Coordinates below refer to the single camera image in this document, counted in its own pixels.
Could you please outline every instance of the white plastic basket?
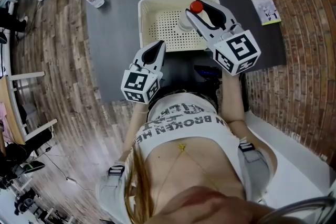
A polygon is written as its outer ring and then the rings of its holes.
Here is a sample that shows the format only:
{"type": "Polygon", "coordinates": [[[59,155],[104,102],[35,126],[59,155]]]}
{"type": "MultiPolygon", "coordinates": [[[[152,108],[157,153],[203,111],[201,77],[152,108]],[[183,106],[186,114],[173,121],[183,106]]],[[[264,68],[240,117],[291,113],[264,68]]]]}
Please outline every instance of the white plastic basket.
{"type": "MultiPolygon", "coordinates": [[[[195,0],[140,0],[138,4],[140,47],[156,40],[166,42],[166,51],[204,50],[205,40],[195,30],[183,32],[177,26],[181,11],[195,0]]],[[[202,18],[210,23],[205,12],[202,18]]]]}

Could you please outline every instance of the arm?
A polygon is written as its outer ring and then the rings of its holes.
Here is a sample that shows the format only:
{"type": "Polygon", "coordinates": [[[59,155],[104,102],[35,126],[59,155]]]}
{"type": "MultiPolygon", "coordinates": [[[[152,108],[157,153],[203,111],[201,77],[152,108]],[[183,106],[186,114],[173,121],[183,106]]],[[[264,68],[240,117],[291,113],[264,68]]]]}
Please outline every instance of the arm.
{"type": "Polygon", "coordinates": [[[122,148],[123,153],[119,158],[120,161],[126,160],[131,150],[131,147],[133,146],[135,135],[137,134],[140,127],[147,121],[147,114],[148,114],[148,105],[139,103],[135,105],[133,109],[133,115],[130,122],[130,126],[126,133],[126,138],[122,148]]]}
{"type": "Polygon", "coordinates": [[[2,121],[0,121],[0,151],[6,157],[6,146],[5,146],[3,131],[4,131],[4,126],[3,126],[2,121]]]}
{"type": "Polygon", "coordinates": [[[262,149],[267,152],[275,172],[278,162],[273,150],[263,141],[258,139],[245,123],[245,112],[241,92],[239,77],[233,77],[226,71],[223,71],[223,101],[221,116],[236,137],[239,139],[246,138],[248,142],[254,144],[256,149],[262,149]]]}

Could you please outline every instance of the hair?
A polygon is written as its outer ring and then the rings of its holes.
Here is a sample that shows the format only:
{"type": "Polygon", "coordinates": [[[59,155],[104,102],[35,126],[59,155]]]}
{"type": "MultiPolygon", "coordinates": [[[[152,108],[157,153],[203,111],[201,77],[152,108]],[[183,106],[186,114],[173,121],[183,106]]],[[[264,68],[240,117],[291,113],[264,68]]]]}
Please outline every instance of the hair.
{"type": "Polygon", "coordinates": [[[134,224],[143,224],[153,216],[154,204],[151,197],[150,177],[145,167],[141,149],[133,145],[133,159],[130,163],[130,174],[125,188],[125,204],[127,213],[134,224]],[[135,207],[130,204],[130,197],[134,196],[132,182],[136,182],[135,207]]]}

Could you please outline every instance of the floor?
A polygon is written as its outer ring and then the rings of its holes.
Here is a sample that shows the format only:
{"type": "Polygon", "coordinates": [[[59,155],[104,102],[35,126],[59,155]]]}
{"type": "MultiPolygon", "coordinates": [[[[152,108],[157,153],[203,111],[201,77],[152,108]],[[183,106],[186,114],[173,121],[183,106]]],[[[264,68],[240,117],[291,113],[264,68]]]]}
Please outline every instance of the floor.
{"type": "MultiPolygon", "coordinates": [[[[282,16],[287,66],[249,73],[252,111],[331,163],[336,142],[336,0],[275,0],[282,16]]],[[[45,71],[19,85],[21,103],[34,103],[30,129],[53,118],[55,138],[34,175],[39,203],[74,215],[77,223],[109,219],[98,206],[95,183],[119,156],[131,105],[103,105],[90,62],[83,0],[19,0],[28,35],[13,46],[13,73],[45,71]],[[66,182],[52,163],[75,179],[66,182]]]]}

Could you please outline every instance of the perforated basket bottom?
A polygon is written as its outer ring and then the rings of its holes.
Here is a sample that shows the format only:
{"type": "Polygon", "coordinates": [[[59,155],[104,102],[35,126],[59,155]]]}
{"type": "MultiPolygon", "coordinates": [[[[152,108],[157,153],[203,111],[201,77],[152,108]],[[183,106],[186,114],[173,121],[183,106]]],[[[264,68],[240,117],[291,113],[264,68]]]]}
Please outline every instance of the perforated basket bottom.
{"type": "Polygon", "coordinates": [[[164,40],[167,52],[204,50],[206,48],[205,41],[195,30],[183,32],[178,28],[177,23],[181,12],[181,9],[173,9],[148,14],[147,31],[149,37],[152,41],[164,40]]]}

